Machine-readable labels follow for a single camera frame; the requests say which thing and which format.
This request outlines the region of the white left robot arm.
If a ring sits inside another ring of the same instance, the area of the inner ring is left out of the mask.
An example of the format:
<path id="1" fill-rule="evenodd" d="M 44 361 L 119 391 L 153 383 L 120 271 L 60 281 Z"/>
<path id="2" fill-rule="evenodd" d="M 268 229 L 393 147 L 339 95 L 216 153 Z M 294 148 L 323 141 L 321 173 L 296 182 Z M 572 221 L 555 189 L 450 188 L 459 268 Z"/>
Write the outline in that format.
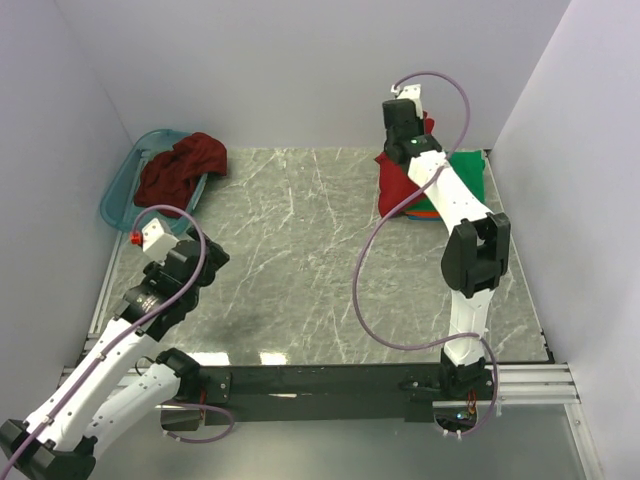
<path id="1" fill-rule="evenodd" d="M 170 241 L 129 289 L 92 350 L 51 397 L 24 420 L 1 426 L 6 472 L 29 479 L 86 479 L 97 459 L 154 407 L 167 403 L 207 411 L 201 365 L 171 348 L 123 390 L 130 366 L 193 311 L 228 254 L 210 240 Z"/>

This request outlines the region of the bright red t shirt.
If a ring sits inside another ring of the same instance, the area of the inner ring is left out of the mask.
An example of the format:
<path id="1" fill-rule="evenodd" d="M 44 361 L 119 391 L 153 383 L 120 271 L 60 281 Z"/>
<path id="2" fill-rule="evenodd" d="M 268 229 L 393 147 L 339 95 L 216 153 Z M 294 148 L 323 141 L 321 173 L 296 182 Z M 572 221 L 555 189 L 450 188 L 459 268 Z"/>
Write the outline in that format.
<path id="1" fill-rule="evenodd" d="M 384 152 L 375 158 L 379 166 L 379 196 L 378 211 L 381 217 L 387 215 L 401 201 L 418 190 L 418 186 L 410 181 L 402 168 L 396 165 Z M 401 212 L 406 215 L 405 210 L 419 201 L 424 194 L 408 204 Z"/>

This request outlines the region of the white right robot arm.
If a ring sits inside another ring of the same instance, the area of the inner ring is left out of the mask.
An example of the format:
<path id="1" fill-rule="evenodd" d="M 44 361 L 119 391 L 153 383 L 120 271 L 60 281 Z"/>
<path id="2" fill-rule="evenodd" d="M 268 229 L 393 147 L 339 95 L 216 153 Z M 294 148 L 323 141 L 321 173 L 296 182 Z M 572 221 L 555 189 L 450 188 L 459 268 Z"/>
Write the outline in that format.
<path id="1" fill-rule="evenodd" d="M 438 389 L 460 399 L 489 380 L 485 369 L 488 310 L 510 252 L 509 218 L 484 205 L 455 172 L 446 153 L 424 126 L 418 102 L 396 98 L 382 104 L 384 153 L 401 167 L 443 220 L 448 240 L 441 272 L 451 290 L 449 335 L 441 350 Z"/>

